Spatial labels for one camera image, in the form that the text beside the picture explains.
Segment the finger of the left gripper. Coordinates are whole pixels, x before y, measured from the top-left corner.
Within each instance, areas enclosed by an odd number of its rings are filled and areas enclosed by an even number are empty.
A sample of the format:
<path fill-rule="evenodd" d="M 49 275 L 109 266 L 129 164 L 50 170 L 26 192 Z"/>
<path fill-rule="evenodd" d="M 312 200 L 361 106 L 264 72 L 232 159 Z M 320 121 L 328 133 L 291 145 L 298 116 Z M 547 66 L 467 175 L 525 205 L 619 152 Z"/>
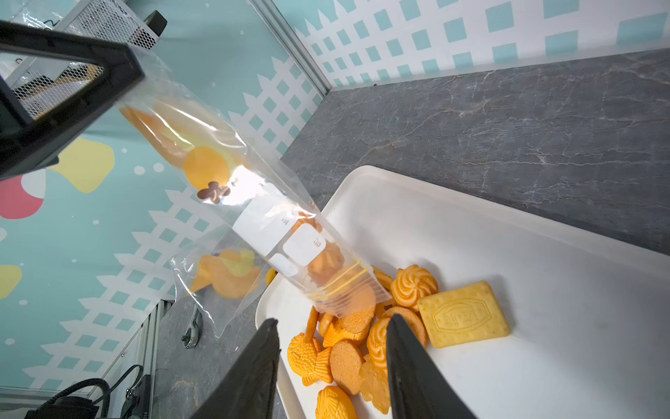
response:
<path fill-rule="evenodd" d="M 130 45 L 3 21 L 1 50 L 28 68 L 1 81 L 1 178 L 59 154 L 145 77 Z"/>

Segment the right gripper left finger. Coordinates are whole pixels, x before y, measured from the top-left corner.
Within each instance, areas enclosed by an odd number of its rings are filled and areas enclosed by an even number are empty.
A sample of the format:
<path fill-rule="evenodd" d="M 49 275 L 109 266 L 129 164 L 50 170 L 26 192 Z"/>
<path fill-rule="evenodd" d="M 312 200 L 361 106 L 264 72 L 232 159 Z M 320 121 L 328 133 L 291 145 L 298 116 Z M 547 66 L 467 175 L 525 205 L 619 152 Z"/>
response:
<path fill-rule="evenodd" d="M 266 319 L 195 418 L 271 418 L 280 361 L 277 319 Z"/>

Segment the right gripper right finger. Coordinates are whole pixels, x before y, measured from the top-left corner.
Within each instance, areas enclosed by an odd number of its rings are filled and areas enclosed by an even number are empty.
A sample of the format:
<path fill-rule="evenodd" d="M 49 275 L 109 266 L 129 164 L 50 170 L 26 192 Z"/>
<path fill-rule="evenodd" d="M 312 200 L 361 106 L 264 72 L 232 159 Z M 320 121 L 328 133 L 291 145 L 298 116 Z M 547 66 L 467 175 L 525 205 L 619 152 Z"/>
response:
<path fill-rule="evenodd" d="M 394 418 L 473 418 L 399 314 L 387 327 L 387 370 Z"/>

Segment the ziploc bag with cookies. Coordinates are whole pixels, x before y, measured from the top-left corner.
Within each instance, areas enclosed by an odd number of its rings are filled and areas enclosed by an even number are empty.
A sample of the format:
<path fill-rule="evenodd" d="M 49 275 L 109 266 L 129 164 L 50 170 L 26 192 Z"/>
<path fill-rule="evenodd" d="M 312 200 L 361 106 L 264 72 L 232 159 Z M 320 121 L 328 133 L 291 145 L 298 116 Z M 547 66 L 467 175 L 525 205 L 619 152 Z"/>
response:
<path fill-rule="evenodd" d="M 263 294 L 270 272 L 270 265 L 228 225 L 183 246 L 169 267 L 176 297 L 192 300 L 218 339 Z"/>

